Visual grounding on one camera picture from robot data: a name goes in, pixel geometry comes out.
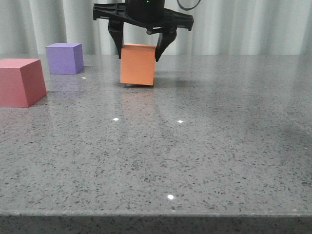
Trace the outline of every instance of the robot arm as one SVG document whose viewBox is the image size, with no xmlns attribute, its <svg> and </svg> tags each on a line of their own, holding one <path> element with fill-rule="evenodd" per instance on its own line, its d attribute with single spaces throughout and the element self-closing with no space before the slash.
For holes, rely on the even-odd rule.
<svg viewBox="0 0 312 234">
<path fill-rule="evenodd" d="M 112 36 L 121 58 L 123 47 L 123 24 L 129 23 L 146 28 L 148 35 L 159 33 L 155 59 L 176 39 L 176 29 L 191 31 L 194 18 L 164 8 L 165 0 L 126 0 L 125 3 L 94 4 L 93 20 L 109 20 L 108 31 Z"/>
</svg>

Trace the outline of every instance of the background wall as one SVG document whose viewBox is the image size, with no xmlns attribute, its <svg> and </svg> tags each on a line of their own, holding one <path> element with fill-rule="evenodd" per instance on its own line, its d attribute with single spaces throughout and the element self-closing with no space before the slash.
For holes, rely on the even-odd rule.
<svg viewBox="0 0 312 234">
<path fill-rule="evenodd" d="M 44 54 L 55 42 L 81 42 L 85 54 L 115 54 L 108 20 L 93 21 L 93 3 L 122 0 L 0 0 L 0 53 Z M 181 0 L 192 6 L 197 0 Z M 178 9 L 176 0 L 166 7 Z M 312 53 L 312 0 L 202 0 L 192 32 L 178 29 L 165 54 L 299 55 Z M 157 43 L 125 24 L 124 41 Z"/>
</svg>

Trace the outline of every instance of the purple cube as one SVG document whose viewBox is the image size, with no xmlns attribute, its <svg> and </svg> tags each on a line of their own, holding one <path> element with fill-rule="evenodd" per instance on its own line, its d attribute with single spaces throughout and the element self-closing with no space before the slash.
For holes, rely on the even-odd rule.
<svg viewBox="0 0 312 234">
<path fill-rule="evenodd" d="M 83 70 L 81 43 L 55 43 L 45 49 L 51 74 L 77 74 Z"/>
</svg>

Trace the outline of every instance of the cube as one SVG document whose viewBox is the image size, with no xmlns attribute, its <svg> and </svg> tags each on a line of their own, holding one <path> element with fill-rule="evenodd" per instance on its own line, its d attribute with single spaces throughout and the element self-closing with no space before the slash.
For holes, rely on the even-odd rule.
<svg viewBox="0 0 312 234">
<path fill-rule="evenodd" d="M 45 49 L 51 74 L 78 74 L 83 70 L 81 43 L 55 43 Z"/>
<path fill-rule="evenodd" d="M 40 59 L 0 60 L 0 107 L 30 107 L 46 94 Z"/>
<path fill-rule="evenodd" d="M 155 51 L 156 47 L 153 45 L 125 44 L 121 50 L 120 82 L 153 85 Z"/>
</svg>

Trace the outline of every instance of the gray speckled table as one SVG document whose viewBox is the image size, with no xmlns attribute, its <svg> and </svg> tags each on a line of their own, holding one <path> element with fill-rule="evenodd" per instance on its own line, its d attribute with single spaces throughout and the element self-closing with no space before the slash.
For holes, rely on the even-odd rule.
<svg viewBox="0 0 312 234">
<path fill-rule="evenodd" d="M 0 56 L 21 57 L 38 56 Z M 285 233 L 312 233 L 311 57 L 164 56 L 153 88 L 120 84 L 117 56 L 85 56 L 78 75 L 39 58 L 47 97 L 0 108 L 0 233 L 53 218 L 143 233 L 113 229 L 114 217 L 239 220 L 216 233 L 281 218 Z"/>
</svg>

